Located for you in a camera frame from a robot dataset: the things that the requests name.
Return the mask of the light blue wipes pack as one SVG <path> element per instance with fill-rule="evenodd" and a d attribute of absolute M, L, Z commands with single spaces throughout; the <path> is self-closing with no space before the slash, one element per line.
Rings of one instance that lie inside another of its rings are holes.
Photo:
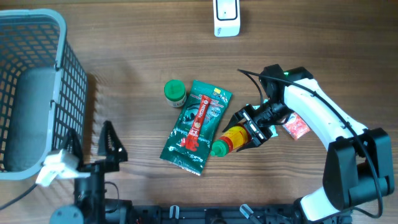
<path fill-rule="evenodd" d="M 259 108 L 259 105 L 255 105 L 255 106 L 253 106 L 253 108 L 256 110 L 256 109 Z M 277 131 L 276 131 L 276 128 L 275 128 L 274 125 L 270 126 L 269 129 L 270 129 L 270 131 L 272 132 L 272 136 L 271 136 L 272 138 L 278 136 Z"/>

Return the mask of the green 3M gloves packet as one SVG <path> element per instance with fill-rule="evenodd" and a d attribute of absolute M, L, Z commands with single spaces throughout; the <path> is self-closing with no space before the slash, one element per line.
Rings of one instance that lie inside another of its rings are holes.
<path fill-rule="evenodd" d="M 232 95 L 221 87 L 194 80 L 160 158 L 201 175 Z"/>

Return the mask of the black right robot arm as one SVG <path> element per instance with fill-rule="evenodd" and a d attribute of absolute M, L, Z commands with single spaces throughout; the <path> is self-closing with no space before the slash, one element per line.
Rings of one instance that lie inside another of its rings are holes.
<path fill-rule="evenodd" d="M 247 205 L 241 213 L 254 223 L 348 223 L 353 211 L 376 201 L 374 217 L 381 217 L 383 197 L 395 189 L 391 139 L 385 130 L 369 129 L 345 113 L 306 68 L 283 70 L 275 64 L 246 75 L 267 100 L 231 117 L 228 128 L 242 124 L 247 131 L 243 148 L 261 146 L 271 138 L 271 126 L 286 124 L 296 113 L 321 140 L 326 161 L 318 190 L 291 204 L 268 205 L 260 217 Z"/>

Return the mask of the red sauce bottle green cap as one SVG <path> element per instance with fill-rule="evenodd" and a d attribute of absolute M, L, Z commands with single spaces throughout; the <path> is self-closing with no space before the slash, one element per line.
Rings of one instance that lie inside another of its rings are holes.
<path fill-rule="evenodd" d="M 238 124 L 227 131 L 217 139 L 211 146 L 210 155 L 213 157 L 224 157 L 225 155 L 240 149 L 251 140 L 248 130 Z"/>

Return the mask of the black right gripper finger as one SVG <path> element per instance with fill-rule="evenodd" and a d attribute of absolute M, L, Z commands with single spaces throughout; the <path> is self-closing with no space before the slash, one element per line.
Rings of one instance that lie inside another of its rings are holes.
<path fill-rule="evenodd" d="M 245 119 L 246 117 L 244 116 L 244 113 L 246 112 L 246 107 L 240 109 L 239 111 L 235 112 L 234 115 L 232 115 L 231 119 L 229 120 L 227 126 L 222 130 L 222 132 L 226 132 L 228 129 L 232 128 L 233 126 L 237 125 L 240 121 Z"/>
<path fill-rule="evenodd" d="M 248 143 L 240 147 L 237 152 L 245 150 L 245 149 L 250 149 L 250 148 L 255 148 L 259 147 L 261 145 L 261 141 L 258 140 L 257 138 L 251 139 Z"/>

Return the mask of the green round lid container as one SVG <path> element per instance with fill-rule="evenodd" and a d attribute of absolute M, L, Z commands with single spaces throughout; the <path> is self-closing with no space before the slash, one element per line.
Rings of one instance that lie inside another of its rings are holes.
<path fill-rule="evenodd" d="M 187 92 L 183 81 L 169 80 L 164 86 L 164 95 L 170 106 L 174 108 L 183 106 L 187 99 Z"/>

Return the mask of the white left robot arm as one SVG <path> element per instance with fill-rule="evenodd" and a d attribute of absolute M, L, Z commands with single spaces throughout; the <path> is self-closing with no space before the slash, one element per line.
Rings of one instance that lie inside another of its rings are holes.
<path fill-rule="evenodd" d="M 98 154 L 102 160 L 85 164 L 83 151 L 74 129 L 69 129 L 62 140 L 61 149 L 69 156 L 78 159 L 77 170 L 88 173 L 88 177 L 74 180 L 74 203 L 56 209 L 50 223 L 128 223 L 132 202 L 129 200 L 105 197 L 105 185 L 115 185 L 105 181 L 105 174 L 118 172 L 119 164 L 127 161 L 127 152 L 119 140 L 112 122 L 105 121 L 98 141 Z"/>

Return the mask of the red white tissue pack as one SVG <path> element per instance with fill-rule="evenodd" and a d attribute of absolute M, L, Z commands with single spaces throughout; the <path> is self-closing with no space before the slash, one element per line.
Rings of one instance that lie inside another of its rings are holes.
<path fill-rule="evenodd" d="M 301 138 L 311 131 L 306 122 L 297 113 L 292 113 L 287 122 L 282 126 L 294 140 Z"/>

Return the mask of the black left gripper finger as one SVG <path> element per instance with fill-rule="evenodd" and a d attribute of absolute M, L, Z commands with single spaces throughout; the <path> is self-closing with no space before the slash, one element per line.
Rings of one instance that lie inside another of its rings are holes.
<path fill-rule="evenodd" d="M 73 128 L 70 128 L 63 137 L 60 148 L 77 157 L 78 164 L 83 165 L 83 151 L 78 135 Z"/>
<path fill-rule="evenodd" d="M 103 123 L 98 140 L 98 155 L 106 157 L 126 157 L 126 150 L 118 138 L 111 121 Z"/>

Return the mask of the red Nescafe sachet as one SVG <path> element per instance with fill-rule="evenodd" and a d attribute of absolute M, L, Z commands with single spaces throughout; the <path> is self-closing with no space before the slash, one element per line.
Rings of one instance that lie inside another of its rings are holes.
<path fill-rule="evenodd" d="M 201 127 L 206 116 L 207 109 L 211 103 L 211 98 L 206 95 L 201 96 L 201 102 L 198 109 L 198 113 L 193 120 L 192 127 L 185 138 L 182 138 L 181 146 L 185 147 L 190 151 L 197 151 L 199 146 L 198 137 L 200 135 Z"/>

